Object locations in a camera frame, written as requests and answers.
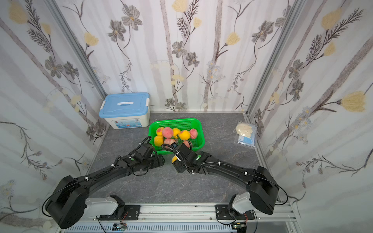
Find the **blue lid storage box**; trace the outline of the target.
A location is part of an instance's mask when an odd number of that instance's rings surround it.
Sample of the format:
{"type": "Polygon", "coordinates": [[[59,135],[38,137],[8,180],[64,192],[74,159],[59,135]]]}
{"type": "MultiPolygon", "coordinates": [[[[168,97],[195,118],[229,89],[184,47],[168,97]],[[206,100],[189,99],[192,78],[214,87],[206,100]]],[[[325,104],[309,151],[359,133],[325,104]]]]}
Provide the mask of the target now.
{"type": "Polygon", "coordinates": [[[122,93],[106,96],[99,117],[106,120],[113,129],[142,128],[149,125],[150,94],[122,93]]]}

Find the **pink peach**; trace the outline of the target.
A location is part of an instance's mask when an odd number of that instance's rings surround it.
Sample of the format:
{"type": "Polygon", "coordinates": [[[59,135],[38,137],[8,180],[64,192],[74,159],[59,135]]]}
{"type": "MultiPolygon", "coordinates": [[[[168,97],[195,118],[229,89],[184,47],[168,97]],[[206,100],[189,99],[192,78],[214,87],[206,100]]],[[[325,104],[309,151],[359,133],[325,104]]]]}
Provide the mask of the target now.
{"type": "Polygon", "coordinates": [[[192,149],[192,143],[189,140],[183,141],[183,144],[187,146],[190,150],[192,149]]]}
{"type": "Polygon", "coordinates": [[[173,137],[173,129],[170,128],[170,127],[165,127],[163,130],[162,130],[162,135],[165,137],[165,138],[172,138],[173,137]]]}
{"type": "Polygon", "coordinates": [[[189,133],[191,139],[196,139],[198,137],[198,131],[196,129],[191,129],[189,133]]]}
{"type": "Polygon", "coordinates": [[[164,140],[164,144],[172,145],[173,143],[176,143],[175,139],[166,138],[164,140]]]}

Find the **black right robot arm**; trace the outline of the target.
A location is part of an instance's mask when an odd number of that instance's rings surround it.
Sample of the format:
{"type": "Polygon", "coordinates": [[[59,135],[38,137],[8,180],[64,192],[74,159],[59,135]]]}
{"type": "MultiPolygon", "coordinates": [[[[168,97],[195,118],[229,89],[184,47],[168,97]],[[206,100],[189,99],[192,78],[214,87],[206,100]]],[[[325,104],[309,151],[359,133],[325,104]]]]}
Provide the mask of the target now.
{"type": "Polygon", "coordinates": [[[171,151],[174,153],[172,164],[178,173],[187,171],[192,175],[219,176],[245,189],[243,194],[233,195],[228,204],[227,211],[231,218],[238,218],[253,210],[267,215],[274,213],[277,196],[282,188],[266,168],[239,167],[221,161],[207,152],[192,151],[184,143],[173,143],[171,151]]]}

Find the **green plastic perforated basket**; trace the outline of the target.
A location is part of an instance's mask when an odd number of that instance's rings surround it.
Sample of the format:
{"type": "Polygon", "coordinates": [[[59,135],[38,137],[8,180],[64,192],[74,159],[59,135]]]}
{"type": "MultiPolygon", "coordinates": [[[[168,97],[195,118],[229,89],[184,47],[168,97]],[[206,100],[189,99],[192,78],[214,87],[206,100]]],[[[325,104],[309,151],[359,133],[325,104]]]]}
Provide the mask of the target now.
{"type": "Polygon", "coordinates": [[[151,136],[151,144],[153,144],[154,138],[157,136],[156,130],[160,127],[171,127],[182,130],[196,129],[198,136],[196,139],[190,139],[192,143],[192,150],[198,151],[205,145],[205,137],[201,122],[196,118],[182,118],[182,119],[170,119],[155,121],[149,125],[148,136],[151,136]]]}

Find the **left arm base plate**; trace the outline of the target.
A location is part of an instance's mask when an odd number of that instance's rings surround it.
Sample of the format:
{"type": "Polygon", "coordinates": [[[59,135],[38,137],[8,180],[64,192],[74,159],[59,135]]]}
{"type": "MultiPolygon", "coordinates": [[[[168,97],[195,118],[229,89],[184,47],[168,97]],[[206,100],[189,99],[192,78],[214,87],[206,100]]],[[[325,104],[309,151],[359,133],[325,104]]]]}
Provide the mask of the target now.
{"type": "Polygon", "coordinates": [[[100,215],[99,220],[138,220],[141,205],[119,205],[111,215],[100,215]]]}

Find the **small green circuit board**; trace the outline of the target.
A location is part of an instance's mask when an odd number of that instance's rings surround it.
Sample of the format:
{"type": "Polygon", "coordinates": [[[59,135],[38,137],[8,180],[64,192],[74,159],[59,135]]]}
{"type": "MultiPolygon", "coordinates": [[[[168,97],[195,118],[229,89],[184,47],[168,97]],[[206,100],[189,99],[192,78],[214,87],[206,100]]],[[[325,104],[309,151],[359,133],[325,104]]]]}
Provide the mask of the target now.
{"type": "Polygon", "coordinates": [[[127,229],[127,224],[114,223],[112,226],[112,231],[125,231],[127,229]]]}

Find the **blue face mask pack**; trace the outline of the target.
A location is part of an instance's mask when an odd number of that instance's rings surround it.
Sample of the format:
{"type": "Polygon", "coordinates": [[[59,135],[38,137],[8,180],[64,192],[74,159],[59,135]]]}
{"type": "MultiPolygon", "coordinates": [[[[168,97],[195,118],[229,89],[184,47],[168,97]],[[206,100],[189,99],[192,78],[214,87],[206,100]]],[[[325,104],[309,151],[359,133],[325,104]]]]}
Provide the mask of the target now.
{"type": "Polygon", "coordinates": [[[235,144],[239,146],[244,146],[250,149],[256,148],[256,137],[245,137],[241,135],[236,135],[235,144]]]}

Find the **clear bag of white gloves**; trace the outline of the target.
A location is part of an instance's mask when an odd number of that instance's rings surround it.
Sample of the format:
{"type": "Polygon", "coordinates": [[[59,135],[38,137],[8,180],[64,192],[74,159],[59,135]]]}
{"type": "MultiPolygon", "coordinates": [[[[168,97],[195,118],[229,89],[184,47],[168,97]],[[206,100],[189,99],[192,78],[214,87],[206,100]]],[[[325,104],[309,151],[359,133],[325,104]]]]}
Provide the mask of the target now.
{"type": "Polygon", "coordinates": [[[233,132],[236,133],[239,136],[252,138],[252,137],[255,136],[256,131],[257,131],[257,126],[256,125],[240,121],[236,125],[233,132]]]}

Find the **yellow peach with red blush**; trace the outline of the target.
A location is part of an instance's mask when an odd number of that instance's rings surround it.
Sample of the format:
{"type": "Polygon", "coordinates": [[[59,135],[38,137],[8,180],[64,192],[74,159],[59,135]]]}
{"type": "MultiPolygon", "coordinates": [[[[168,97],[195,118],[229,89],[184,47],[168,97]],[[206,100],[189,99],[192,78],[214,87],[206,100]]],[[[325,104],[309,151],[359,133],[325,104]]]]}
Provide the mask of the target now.
{"type": "Polygon", "coordinates": [[[159,128],[157,128],[157,130],[156,130],[156,135],[157,136],[163,136],[163,127],[159,127],[159,128]]]}

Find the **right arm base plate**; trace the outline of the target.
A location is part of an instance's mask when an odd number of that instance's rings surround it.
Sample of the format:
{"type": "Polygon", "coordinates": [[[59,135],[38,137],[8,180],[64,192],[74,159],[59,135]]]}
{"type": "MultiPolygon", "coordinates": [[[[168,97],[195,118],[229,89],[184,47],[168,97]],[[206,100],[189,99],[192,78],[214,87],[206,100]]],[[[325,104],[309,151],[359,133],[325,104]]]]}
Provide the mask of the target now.
{"type": "Polygon", "coordinates": [[[255,220],[254,212],[241,214],[227,204],[215,205],[215,214],[217,220],[255,220]]]}

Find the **aluminium front rail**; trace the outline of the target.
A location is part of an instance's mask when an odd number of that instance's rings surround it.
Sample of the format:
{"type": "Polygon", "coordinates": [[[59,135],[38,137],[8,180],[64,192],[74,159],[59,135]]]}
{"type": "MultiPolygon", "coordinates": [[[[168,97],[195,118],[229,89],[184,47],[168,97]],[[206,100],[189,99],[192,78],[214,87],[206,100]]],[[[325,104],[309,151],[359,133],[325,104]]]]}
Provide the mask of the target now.
{"type": "MultiPolygon", "coordinates": [[[[215,205],[218,203],[166,203],[166,204],[137,204],[141,205],[138,220],[129,221],[178,221],[178,222],[208,222],[217,221],[215,214],[215,205]]],[[[295,214],[290,205],[277,206],[271,215],[264,214],[257,209],[250,210],[254,212],[255,220],[263,222],[291,222],[296,221],[295,214]]],[[[94,204],[88,206],[83,220],[95,220],[100,215],[111,215],[105,209],[104,205],[94,204]]],[[[234,220],[219,220],[220,222],[231,222],[234,220]]]]}

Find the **yellow peach bottom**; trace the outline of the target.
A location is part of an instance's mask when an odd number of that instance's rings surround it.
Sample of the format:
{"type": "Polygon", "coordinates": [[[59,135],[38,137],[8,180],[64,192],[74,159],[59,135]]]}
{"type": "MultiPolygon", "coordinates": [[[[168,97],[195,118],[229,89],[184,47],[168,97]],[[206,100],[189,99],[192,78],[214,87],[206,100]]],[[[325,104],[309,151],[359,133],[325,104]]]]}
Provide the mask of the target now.
{"type": "Polygon", "coordinates": [[[191,134],[188,130],[183,130],[180,132],[180,134],[178,135],[178,137],[181,139],[181,140],[189,140],[190,137],[191,137],[191,134]]]}

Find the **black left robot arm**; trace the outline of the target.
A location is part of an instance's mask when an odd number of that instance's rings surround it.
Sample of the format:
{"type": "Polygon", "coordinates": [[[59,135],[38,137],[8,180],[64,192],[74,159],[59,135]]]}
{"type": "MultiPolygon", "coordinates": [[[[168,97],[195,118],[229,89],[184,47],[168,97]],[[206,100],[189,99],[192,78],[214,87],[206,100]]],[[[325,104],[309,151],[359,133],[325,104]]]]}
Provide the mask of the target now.
{"type": "Polygon", "coordinates": [[[109,166],[77,178],[70,175],[64,177],[54,192],[47,197],[42,205],[45,216],[53,218],[61,229],[67,229],[76,224],[88,210],[86,199],[90,194],[104,186],[140,170],[161,167],[165,158],[157,154],[149,143],[142,143],[128,155],[118,156],[109,166]]]}

